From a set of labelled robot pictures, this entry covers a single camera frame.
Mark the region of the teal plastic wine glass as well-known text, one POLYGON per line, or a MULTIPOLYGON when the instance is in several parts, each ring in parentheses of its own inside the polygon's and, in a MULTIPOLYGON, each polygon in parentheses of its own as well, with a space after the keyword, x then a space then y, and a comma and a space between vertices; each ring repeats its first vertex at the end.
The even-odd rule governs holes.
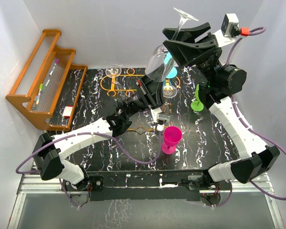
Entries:
POLYGON ((164 75, 166 79, 172 79, 177 75, 175 60, 169 52, 164 58, 164 75))

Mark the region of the clear short wine glass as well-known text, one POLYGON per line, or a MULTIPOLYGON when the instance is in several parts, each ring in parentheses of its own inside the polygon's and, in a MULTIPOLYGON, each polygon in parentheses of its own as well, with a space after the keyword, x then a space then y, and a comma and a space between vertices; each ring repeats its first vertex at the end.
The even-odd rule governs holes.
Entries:
MULTIPOLYGON (((173 38, 176 38, 180 29, 183 27, 183 25, 187 22, 187 21, 199 21, 196 17, 194 17, 193 15, 178 9, 174 7, 174 10, 178 12, 178 14, 180 15, 180 21, 179 24, 176 28, 176 32, 174 33, 173 38)), ((167 48, 161 44, 160 46, 158 46, 154 52, 153 55, 145 69, 145 74, 152 80, 155 80, 157 82, 162 82, 165 79, 165 75, 164 75, 164 58, 166 56, 166 54, 169 51, 167 50, 167 48)))

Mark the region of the green plastic wine glass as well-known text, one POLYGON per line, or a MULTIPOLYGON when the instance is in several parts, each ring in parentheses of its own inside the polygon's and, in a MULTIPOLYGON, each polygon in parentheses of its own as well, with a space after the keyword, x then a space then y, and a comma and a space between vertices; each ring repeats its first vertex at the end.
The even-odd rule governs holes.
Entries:
POLYGON ((204 105, 199 99, 199 84, 196 86, 195 101, 191 102, 191 108, 196 112, 200 112, 204 109, 204 105))

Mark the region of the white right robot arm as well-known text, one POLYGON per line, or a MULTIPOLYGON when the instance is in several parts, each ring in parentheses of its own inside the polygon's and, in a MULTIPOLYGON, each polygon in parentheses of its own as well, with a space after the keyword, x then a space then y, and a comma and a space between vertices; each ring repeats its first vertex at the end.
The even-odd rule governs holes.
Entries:
POLYGON ((179 67, 196 66, 206 81, 197 86, 197 101, 201 102, 224 126, 235 144, 240 158, 219 163, 203 171, 206 188, 214 189, 223 180, 245 184, 267 172, 280 155, 277 146, 267 143, 255 134, 241 117, 233 95, 240 92, 246 81, 246 71, 227 61, 220 63, 222 47, 238 43, 252 33, 246 28, 222 28, 211 34, 209 23, 189 29, 163 29, 163 42, 179 67))

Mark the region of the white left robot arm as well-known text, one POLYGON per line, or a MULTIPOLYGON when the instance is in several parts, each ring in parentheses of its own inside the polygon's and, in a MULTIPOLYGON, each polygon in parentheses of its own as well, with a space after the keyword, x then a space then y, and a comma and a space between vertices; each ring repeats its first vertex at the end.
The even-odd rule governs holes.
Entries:
POLYGON ((164 104, 164 76, 147 74, 136 82, 137 91, 126 99, 108 97, 103 102, 103 117, 95 122, 66 134, 42 134, 35 146, 33 160, 42 180, 64 179, 77 190, 85 190, 89 176, 85 169, 67 160, 71 154, 103 140, 115 140, 131 126, 130 118, 149 109, 156 129, 164 130, 165 120, 159 118, 164 104))

